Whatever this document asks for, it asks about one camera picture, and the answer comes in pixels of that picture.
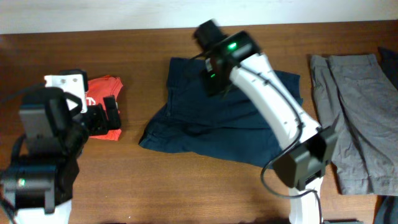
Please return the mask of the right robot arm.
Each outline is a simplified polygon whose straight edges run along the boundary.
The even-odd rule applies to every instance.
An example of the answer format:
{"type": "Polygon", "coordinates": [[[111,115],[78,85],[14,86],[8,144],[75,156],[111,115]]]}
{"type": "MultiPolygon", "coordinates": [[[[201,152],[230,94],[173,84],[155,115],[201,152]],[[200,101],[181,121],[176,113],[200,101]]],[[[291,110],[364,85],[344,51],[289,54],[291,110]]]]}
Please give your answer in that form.
{"type": "Polygon", "coordinates": [[[240,89],[273,131],[280,148],[261,170],[263,186],[290,201],[291,223],[323,223],[320,189],[337,135],[315,121],[290,94],[267,55],[244,30],[227,35],[214,20],[193,34],[205,58],[207,94],[240,89]]]}

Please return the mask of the navy blue shorts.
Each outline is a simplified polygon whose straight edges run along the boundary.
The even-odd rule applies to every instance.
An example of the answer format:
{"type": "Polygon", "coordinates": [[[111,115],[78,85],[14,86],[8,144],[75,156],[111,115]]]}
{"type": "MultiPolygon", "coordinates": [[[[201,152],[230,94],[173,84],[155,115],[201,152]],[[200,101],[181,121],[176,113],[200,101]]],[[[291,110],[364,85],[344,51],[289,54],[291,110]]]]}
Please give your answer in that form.
{"type": "Polygon", "coordinates": [[[270,126],[239,89],[208,96],[199,77],[204,68],[202,60],[170,59],[167,102],[149,121],[140,147],[266,165],[281,151],[270,126]]]}

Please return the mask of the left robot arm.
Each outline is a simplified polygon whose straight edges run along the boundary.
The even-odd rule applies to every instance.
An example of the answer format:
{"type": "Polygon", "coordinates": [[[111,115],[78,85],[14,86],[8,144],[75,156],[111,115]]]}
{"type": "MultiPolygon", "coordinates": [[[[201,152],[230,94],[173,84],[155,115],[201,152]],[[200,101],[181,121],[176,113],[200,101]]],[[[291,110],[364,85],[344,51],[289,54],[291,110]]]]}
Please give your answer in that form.
{"type": "Polygon", "coordinates": [[[68,223],[84,145],[91,136],[121,127],[115,97],[103,101],[82,113],[79,97],[57,87],[23,97],[24,133],[1,173],[1,208],[10,223],[68,223]]]}

